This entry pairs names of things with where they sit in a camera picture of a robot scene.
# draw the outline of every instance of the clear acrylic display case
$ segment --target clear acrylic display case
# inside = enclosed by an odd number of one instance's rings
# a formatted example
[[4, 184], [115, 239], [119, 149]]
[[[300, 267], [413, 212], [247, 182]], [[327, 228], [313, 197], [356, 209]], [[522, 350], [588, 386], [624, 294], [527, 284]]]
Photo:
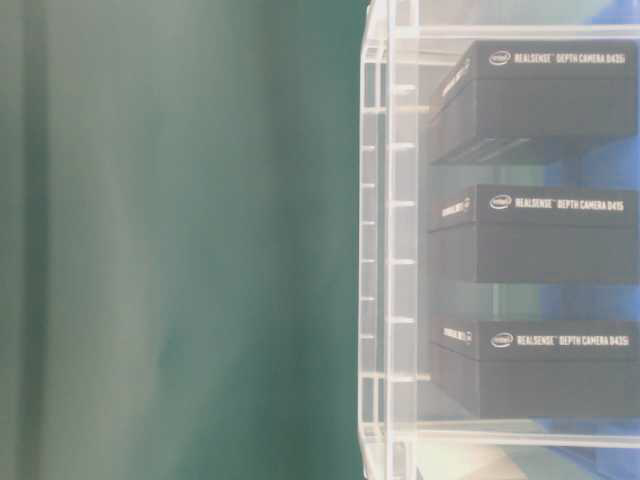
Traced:
[[640, 479], [639, 3], [372, 0], [366, 477]]

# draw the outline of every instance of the black product box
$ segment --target black product box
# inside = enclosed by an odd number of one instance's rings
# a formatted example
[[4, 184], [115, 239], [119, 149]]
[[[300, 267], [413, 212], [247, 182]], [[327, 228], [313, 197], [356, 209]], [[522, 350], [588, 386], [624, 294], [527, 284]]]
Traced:
[[434, 202], [434, 276], [476, 283], [638, 283], [631, 190], [476, 185]]
[[431, 341], [472, 360], [636, 361], [638, 323], [432, 317]]
[[636, 98], [632, 41], [476, 41], [432, 95], [429, 162], [575, 156], [635, 135]]
[[431, 378], [481, 418], [640, 416], [637, 361], [479, 361], [430, 345]]

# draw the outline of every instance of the intel logo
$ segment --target intel logo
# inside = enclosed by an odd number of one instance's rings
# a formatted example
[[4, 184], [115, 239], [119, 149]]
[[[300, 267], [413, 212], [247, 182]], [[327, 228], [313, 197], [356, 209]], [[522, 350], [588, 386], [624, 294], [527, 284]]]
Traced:
[[502, 65], [506, 65], [511, 60], [511, 52], [507, 52], [506, 50], [498, 50], [497, 52], [493, 52], [489, 57], [489, 63], [491, 65], [495, 65], [496, 67], [501, 67]]
[[495, 348], [507, 348], [513, 343], [513, 335], [507, 332], [497, 334], [491, 339], [491, 345]]
[[504, 210], [513, 203], [510, 195], [496, 195], [489, 201], [489, 206], [494, 210]]

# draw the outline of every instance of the green curtain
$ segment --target green curtain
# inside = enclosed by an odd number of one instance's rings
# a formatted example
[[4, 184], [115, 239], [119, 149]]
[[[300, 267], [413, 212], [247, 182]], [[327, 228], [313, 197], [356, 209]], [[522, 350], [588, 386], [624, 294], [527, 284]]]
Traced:
[[0, 11], [0, 476], [359, 478], [364, 2]]

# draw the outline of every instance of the green backdrop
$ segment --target green backdrop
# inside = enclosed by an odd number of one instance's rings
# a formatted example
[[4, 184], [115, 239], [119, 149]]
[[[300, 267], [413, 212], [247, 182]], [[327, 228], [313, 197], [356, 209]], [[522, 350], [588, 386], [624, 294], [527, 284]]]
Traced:
[[360, 478], [364, 13], [2, 2], [2, 478]]

